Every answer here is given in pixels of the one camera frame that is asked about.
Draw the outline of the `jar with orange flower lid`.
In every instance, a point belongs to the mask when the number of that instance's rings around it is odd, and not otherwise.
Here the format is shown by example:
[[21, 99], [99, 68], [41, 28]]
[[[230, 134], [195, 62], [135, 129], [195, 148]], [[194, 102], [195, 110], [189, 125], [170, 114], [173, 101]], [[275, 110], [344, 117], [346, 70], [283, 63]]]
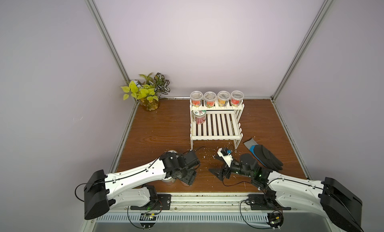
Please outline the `jar with orange flower lid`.
[[167, 186], [173, 185], [176, 182], [177, 179], [173, 177], [164, 178], [162, 180], [163, 183], [165, 183]]

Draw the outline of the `clear seed container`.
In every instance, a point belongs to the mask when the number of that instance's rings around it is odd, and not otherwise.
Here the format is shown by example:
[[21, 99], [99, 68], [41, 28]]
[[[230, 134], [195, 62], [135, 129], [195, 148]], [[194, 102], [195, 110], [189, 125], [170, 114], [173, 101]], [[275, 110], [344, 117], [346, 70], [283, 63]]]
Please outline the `clear seed container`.
[[231, 97], [231, 95], [228, 91], [220, 91], [217, 94], [218, 105], [220, 107], [226, 107], [229, 100], [230, 100], [230, 97]]
[[215, 92], [213, 91], [208, 91], [204, 94], [204, 102], [205, 102], [205, 106], [207, 108], [212, 108], [215, 106], [215, 102], [216, 102], [216, 99], [217, 99], [217, 95]]
[[242, 91], [235, 90], [231, 93], [231, 105], [238, 107], [242, 104], [244, 99], [244, 94]]

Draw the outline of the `clear container red seeds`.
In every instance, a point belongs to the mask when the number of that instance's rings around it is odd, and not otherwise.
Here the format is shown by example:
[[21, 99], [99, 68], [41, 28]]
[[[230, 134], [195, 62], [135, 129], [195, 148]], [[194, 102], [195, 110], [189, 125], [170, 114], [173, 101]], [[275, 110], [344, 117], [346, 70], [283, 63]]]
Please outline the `clear container red seeds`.
[[201, 91], [193, 91], [190, 95], [191, 105], [200, 107], [202, 105], [203, 93]]

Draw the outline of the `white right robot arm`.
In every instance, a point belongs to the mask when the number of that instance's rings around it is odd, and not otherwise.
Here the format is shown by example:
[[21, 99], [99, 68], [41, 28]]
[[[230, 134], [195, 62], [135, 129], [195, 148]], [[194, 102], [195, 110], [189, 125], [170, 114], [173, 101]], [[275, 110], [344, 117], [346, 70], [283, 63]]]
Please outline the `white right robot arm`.
[[339, 181], [326, 177], [322, 181], [304, 180], [261, 167], [251, 154], [241, 155], [240, 161], [232, 155], [218, 152], [216, 159], [223, 162], [209, 171], [220, 181], [231, 174], [248, 177], [251, 184], [272, 195], [281, 208], [314, 213], [330, 220], [346, 232], [361, 232], [362, 200]]

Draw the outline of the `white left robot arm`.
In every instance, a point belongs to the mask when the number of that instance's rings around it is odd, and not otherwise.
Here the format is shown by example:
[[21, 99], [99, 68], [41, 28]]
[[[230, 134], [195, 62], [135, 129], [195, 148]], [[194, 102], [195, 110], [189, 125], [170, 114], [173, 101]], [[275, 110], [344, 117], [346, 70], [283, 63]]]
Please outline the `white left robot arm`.
[[149, 183], [174, 179], [190, 186], [200, 164], [194, 150], [185, 153], [167, 151], [153, 161], [130, 170], [109, 174], [104, 170], [96, 171], [84, 184], [84, 218], [98, 218], [113, 208], [160, 210], [162, 200]]

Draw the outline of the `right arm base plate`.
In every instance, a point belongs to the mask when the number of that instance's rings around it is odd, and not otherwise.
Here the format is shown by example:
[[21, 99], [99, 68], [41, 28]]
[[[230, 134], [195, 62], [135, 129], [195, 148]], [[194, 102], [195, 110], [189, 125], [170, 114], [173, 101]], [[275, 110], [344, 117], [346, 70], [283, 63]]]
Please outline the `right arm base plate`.
[[246, 204], [251, 207], [251, 210], [290, 211], [292, 209], [291, 207], [281, 206], [274, 194], [249, 194]]

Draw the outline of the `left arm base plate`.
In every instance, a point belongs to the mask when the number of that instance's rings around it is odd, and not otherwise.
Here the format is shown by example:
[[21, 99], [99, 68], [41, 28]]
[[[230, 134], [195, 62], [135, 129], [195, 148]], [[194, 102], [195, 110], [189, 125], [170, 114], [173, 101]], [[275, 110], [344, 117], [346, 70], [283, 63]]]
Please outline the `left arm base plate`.
[[148, 204], [143, 207], [131, 206], [130, 209], [133, 211], [151, 211], [151, 210], [170, 210], [172, 201], [171, 194], [159, 194], [157, 199], [151, 200]]

